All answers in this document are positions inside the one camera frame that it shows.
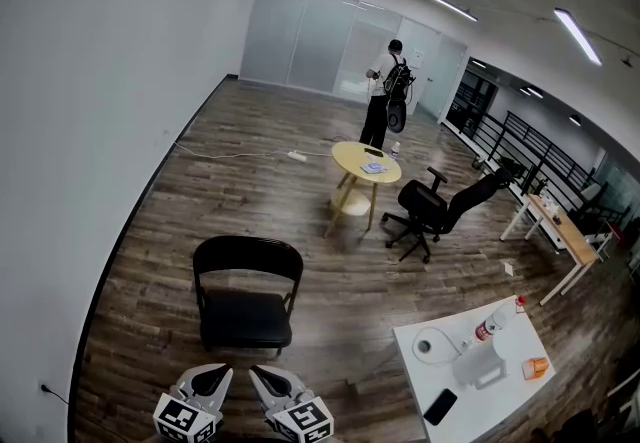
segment wooden desk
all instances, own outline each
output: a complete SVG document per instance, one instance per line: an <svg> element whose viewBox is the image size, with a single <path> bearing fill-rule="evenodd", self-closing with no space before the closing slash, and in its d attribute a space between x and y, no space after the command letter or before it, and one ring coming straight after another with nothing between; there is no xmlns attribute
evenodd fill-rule
<svg viewBox="0 0 640 443"><path fill-rule="evenodd" d="M575 285L582 276L591 268L596 260L598 260L598 255L593 250L591 245L587 242L584 235L580 233L580 230L576 228L576 225L573 224L573 221L569 219L566 212L561 208L558 210L558 217L560 218L561 224L556 224L553 220L553 216L546 209L544 204L542 203L542 199L540 196L536 196L533 194L528 194L527 199L522 205L522 208L518 211L516 216L513 218L507 229L504 230L504 233L500 237L500 240L505 240L516 223L522 218L526 212L527 208L532 207L538 213L538 219L533 225L533 227L529 230L527 235L525 236L525 240L529 240L533 232L540 226L542 220L546 220L547 223L554 229L556 235L560 240L562 240L567 246L567 250L571 254L571 257L576 262L576 265L571 272L567 274L560 283L558 283L551 292L549 292L546 297L540 301L540 305L544 306L549 299L551 299L554 295L558 293L560 289L564 287L561 295L566 294L573 285Z"/></svg>
<svg viewBox="0 0 640 443"><path fill-rule="evenodd" d="M356 143L351 141L346 141L342 143L337 143L331 149L331 155L336 163L346 171L342 180L338 184L338 189L341 188L345 182L347 183L347 187L344 190L344 194L338 203L338 206L331 218L331 222L327 227L327 231L324 233L324 238L327 238L331 230L336 224L338 217L340 217L340 213L347 202L347 198L353 189L353 186L356 184L358 178L361 180L367 180L369 182L373 182L373 192L371 194L371 208L369 211L369 226L367 226L367 230L371 229L371 224L373 223L373 212L376 206L376 195L378 192L378 184L380 183L394 183L400 180L402 176L402 170L398 163L393 160L389 155L382 152L382 157L374 157L371 158L369 155L365 153L366 149L374 149L372 146L362 143ZM379 162L385 167L388 167L389 170L384 173L376 173L369 174L366 173L361 166L364 164L368 164L369 162Z"/></svg>
<svg viewBox="0 0 640 443"><path fill-rule="evenodd" d="M491 315L504 302L514 302L515 296L473 310L428 322L393 328L395 341L379 353L367 355L358 372L347 379L357 384L372 372L400 354L405 375L411 386L413 397L420 413L422 425L430 443L469 443L495 427L516 409L523 406L555 375L551 360L526 313L518 315L493 338L501 339L507 349L508 375L490 387L477 390L462 386L453 375L451 363L428 365L419 360L414 352L415 342L433 331L445 335L458 349L462 341L473 333L475 327ZM540 379L525 380L522 363L530 358L549 359L549 369ZM427 422L422 415L448 388L458 400L439 425Z"/></svg>

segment backpack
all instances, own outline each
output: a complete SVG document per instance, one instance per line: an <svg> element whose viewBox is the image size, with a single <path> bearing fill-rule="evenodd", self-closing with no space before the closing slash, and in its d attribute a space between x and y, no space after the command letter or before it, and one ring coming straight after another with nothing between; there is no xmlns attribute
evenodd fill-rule
<svg viewBox="0 0 640 443"><path fill-rule="evenodd" d="M389 76L384 81L384 92L391 95L390 100L394 102L407 99L407 91L409 86L416 80L411 76L411 70L407 66L407 60L403 58L403 63L398 62L398 58L391 54L396 65L389 72Z"/></svg>

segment person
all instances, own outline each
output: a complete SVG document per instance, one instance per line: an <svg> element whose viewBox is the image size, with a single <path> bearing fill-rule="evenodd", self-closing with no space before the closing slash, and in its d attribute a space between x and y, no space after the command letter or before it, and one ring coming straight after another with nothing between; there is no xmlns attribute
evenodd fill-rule
<svg viewBox="0 0 640 443"><path fill-rule="evenodd" d="M387 104L389 103L389 94L384 90L384 81L388 77L398 63L402 64L402 42L398 39L392 39L389 43L389 53L382 54L371 68L367 70L367 78L374 79L376 85L371 94L369 109L367 110L367 119L364 122L364 128L360 136L360 142L368 144L374 148L382 149L384 137L387 133Z"/></svg>

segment orange cup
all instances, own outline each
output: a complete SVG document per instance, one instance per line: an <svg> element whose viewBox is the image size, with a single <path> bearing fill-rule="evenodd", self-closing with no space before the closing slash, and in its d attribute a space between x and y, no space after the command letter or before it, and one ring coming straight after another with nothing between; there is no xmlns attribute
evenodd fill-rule
<svg viewBox="0 0 640 443"><path fill-rule="evenodd" d="M522 364L522 372L524 372L524 378L527 381L539 379L548 368L549 360L547 358L531 358Z"/></svg>

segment black pants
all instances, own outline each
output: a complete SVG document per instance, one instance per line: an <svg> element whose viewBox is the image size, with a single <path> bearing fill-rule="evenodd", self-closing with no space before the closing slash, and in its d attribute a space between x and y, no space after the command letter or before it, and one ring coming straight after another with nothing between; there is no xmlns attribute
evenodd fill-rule
<svg viewBox="0 0 640 443"><path fill-rule="evenodd" d="M372 96L367 110L360 142L374 148L382 149L384 136L387 133L387 103L389 95Z"/></svg>

